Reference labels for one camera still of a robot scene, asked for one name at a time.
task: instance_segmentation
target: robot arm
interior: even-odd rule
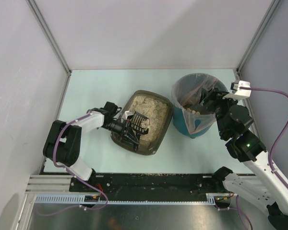
[[[216,114],[219,135],[222,140],[229,140],[226,147],[231,157],[238,159],[248,167],[268,192],[259,190],[254,185],[240,179],[225,167],[214,173],[214,177],[223,181],[223,185],[228,191],[242,196],[267,214],[276,229],[288,229],[288,179],[274,162],[275,169],[287,184],[283,184],[276,176],[276,170],[271,170],[266,147],[249,130],[253,119],[250,117],[248,109],[237,103],[238,100],[248,98],[251,91],[240,89],[240,87],[249,88],[250,83],[245,81],[232,83],[233,93],[212,89],[203,99],[202,105],[208,111]]]
[[[120,109],[114,103],[107,102],[103,108],[88,110],[83,119],[75,120],[74,124],[67,127],[59,141],[56,149],[56,163],[64,165],[81,179],[89,180],[95,171],[79,157],[81,136],[100,127],[119,134],[121,141],[133,144],[133,149],[137,151],[140,135],[147,134],[149,131],[148,128],[141,127],[141,123],[148,118],[137,112],[126,111],[122,119],[117,120],[114,117]],[[65,126],[66,122],[59,120],[52,123],[43,149],[44,156],[52,161],[56,141]]]

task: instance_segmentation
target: metal frame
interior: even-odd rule
[[[64,68],[64,70],[66,71],[67,74],[70,73],[70,68],[67,65],[67,62],[56,42],[56,40],[54,39],[37,3],[35,2],[35,0],[26,0],[26,2],[28,3],[33,15],[35,16],[38,24],[40,25],[40,28],[42,29],[42,31],[44,32],[44,35],[46,36],[47,40],[49,41],[49,44],[51,46],[51,48],[53,49],[54,53],[56,54],[56,56],[58,57],[62,67]]]
[[[275,13],[277,12],[279,6],[281,5],[281,3],[283,2],[283,0],[273,0],[272,3],[269,6],[268,11],[265,13],[265,16],[263,18],[263,20],[261,21],[251,43],[249,44],[249,47],[247,48],[247,50],[245,51],[238,67],[237,67],[237,71],[240,74],[242,69],[244,68],[247,60],[250,58],[251,54],[253,53],[253,51],[255,50],[258,42],[260,41],[260,39],[262,38],[266,28],[268,27],[269,23],[271,22],[272,18],[275,16]]]
[[[234,73],[236,76],[236,79],[240,80],[241,79],[241,70],[245,66],[247,60],[251,56],[253,50],[256,48],[256,45],[258,44],[260,38],[262,37],[264,31],[266,30],[267,26],[271,22],[271,19],[275,15],[277,9],[279,8],[281,2],[283,0],[273,0],[271,3],[267,13],[265,14],[259,28],[257,29],[249,47],[247,48],[245,54],[243,55],[241,62],[239,63],[237,69],[234,69]],[[59,59],[62,67],[68,74],[68,77],[66,79],[66,82],[64,84],[64,89],[60,98],[60,103],[58,105],[58,110],[56,112],[56,118],[58,118],[62,103],[64,101],[64,97],[67,91],[70,75],[71,75],[71,70],[68,67],[68,64],[57,44],[57,42],[54,39],[54,36],[52,35],[38,5],[36,4],[35,0],[26,0],[28,3],[33,15],[35,16],[37,22],[39,23],[43,33],[45,34],[47,40],[49,41],[50,46],[52,47],[54,53],[56,54],[57,58]],[[250,102],[247,100],[244,102],[244,105],[249,109],[250,115],[253,117],[253,111]],[[256,123],[251,127],[252,132],[254,132],[258,137],[259,133],[257,130]],[[44,166],[45,159],[42,162],[42,165],[40,169]],[[257,186],[258,188],[266,191],[266,188],[262,185],[262,183],[257,179],[256,176],[252,175],[247,175],[247,176],[240,176],[244,180],[247,180],[249,183]],[[60,197],[83,197],[83,195],[97,195],[98,193],[71,193],[69,192],[69,186],[71,183],[71,178],[72,176],[70,175],[32,175],[30,177],[23,202],[21,205],[20,210],[18,211],[17,214],[17,219],[14,222],[13,225],[13,230],[26,230],[29,227],[30,224],[30,218],[33,212],[33,206],[37,198],[37,203],[62,203],[63,199],[60,199]],[[227,194],[206,194],[207,198],[213,199],[214,196],[226,196]],[[112,202],[113,204],[124,204],[123,202]]]
[[[214,197],[215,195],[206,195],[207,201],[189,201],[189,202],[170,202],[170,201],[162,201],[162,202],[149,202],[149,201],[108,201],[108,205],[216,205]],[[53,195],[53,194],[40,194],[37,195],[35,204],[96,204],[96,201],[85,202],[85,195]],[[104,204],[105,201],[98,201],[99,204]]]

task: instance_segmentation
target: purple cable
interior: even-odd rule
[[[265,88],[246,88],[246,87],[240,87],[240,89],[242,90],[254,90],[254,91],[265,91],[265,92],[276,92],[279,93],[281,95],[284,95],[288,98],[288,93],[283,92],[281,90],[275,90],[275,89],[265,89]],[[278,135],[278,137],[276,138],[276,140],[274,141],[272,148],[268,154],[268,161],[269,161],[269,165],[272,171],[275,170],[275,167],[273,165],[273,154],[274,154],[274,149],[277,145],[277,143],[279,142],[279,140],[281,139],[281,137],[284,135],[285,131],[288,128],[288,121],[286,122],[284,128],[282,129],[282,131],[280,132],[280,134]],[[283,177],[277,172],[274,171],[274,174],[277,176],[277,178],[282,182],[282,184],[288,189],[288,183],[283,179]]]
[[[238,211],[239,217],[240,217],[240,219],[241,219],[241,222],[242,222],[244,228],[245,228],[246,230],[248,230],[248,227],[246,226],[246,224],[244,223],[244,220],[242,219],[242,211],[241,211],[240,208],[239,208],[239,195],[237,195],[237,197],[236,197],[236,205],[237,205],[237,211]]]
[[[240,216],[240,219],[241,219],[241,221],[242,221],[242,223],[243,223],[243,226],[244,226],[245,230],[248,230],[248,227],[247,227],[246,224],[244,223],[244,221],[243,221],[243,219],[242,219],[242,216],[244,216],[244,217],[246,218],[246,220],[247,220],[248,223],[250,224],[251,230],[253,230],[253,225],[252,225],[252,223],[251,223],[251,220],[248,218],[248,216],[247,216],[242,210],[239,209],[239,206],[238,206],[238,205],[239,205],[239,203],[238,203],[238,198],[239,198],[239,196],[237,195],[237,198],[236,198],[237,208],[235,208],[235,207],[219,208],[219,207],[216,205],[217,210],[219,210],[219,211],[229,211],[229,210],[238,211],[239,216]]]
[[[101,194],[105,197],[106,202],[105,202],[102,206],[100,206],[100,207],[95,207],[95,208],[93,208],[93,207],[84,207],[84,206],[81,206],[81,205],[72,205],[72,206],[68,206],[68,207],[66,207],[66,208],[64,208],[64,209],[62,209],[62,210],[59,210],[59,211],[57,211],[57,212],[50,213],[50,214],[42,214],[42,213],[40,213],[40,212],[36,209],[36,212],[37,212],[38,215],[44,216],[44,217],[50,217],[50,216],[54,216],[54,215],[56,215],[56,214],[59,214],[59,213],[61,213],[61,212],[64,212],[64,211],[66,211],[66,210],[68,210],[68,209],[70,209],[70,208],[74,208],[74,207],[84,207],[85,210],[99,210],[99,209],[104,208],[104,207],[108,204],[109,199],[108,199],[107,195],[106,195],[103,191],[99,190],[98,188],[95,188],[94,186],[91,186],[89,183],[87,183],[87,182],[84,181],[83,179],[81,179],[81,178],[79,178],[78,176],[76,176],[71,170],[69,170],[68,168],[66,168],[65,165],[58,165],[58,164],[57,164],[56,155],[57,155],[57,150],[58,150],[59,142],[60,142],[60,139],[61,139],[62,136],[63,136],[63,133],[64,133],[65,130],[68,128],[68,126],[76,123],[77,121],[81,121],[81,120],[83,120],[83,119],[85,119],[85,118],[87,118],[87,117],[89,117],[89,116],[90,116],[90,114],[88,113],[88,114],[86,114],[86,115],[84,115],[84,116],[82,116],[82,117],[80,117],[80,118],[78,118],[78,119],[75,119],[75,120],[71,121],[70,123],[66,124],[66,126],[64,126],[64,128],[63,128],[63,129],[61,130],[61,132],[59,133],[58,138],[57,138],[57,140],[56,140],[56,143],[55,143],[55,145],[54,145],[52,161],[53,161],[54,166],[56,166],[57,168],[65,168],[66,171],[67,171],[70,175],[72,175],[73,177],[75,177],[76,179],[78,179],[78,181],[80,181],[80,182],[82,182],[83,184],[85,184],[86,186],[94,189],[95,191],[101,193]]]
[[[42,216],[42,217],[51,217],[51,216],[54,216],[54,215],[59,214],[59,213],[61,213],[61,212],[64,212],[64,211],[66,211],[67,209],[74,208],[74,207],[79,207],[79,205],[68,206],[68,207],[66,207],[66,208],[63,208],[63,209],[61,209],[61,210],[59,210],[59,211],[57,211],[57,212],[50,213],[50,214],[40,213],[39,210],[38,210],[37,207],[36,207],[36,208],[35,208],[35,212],[36,212],[38,215]]]

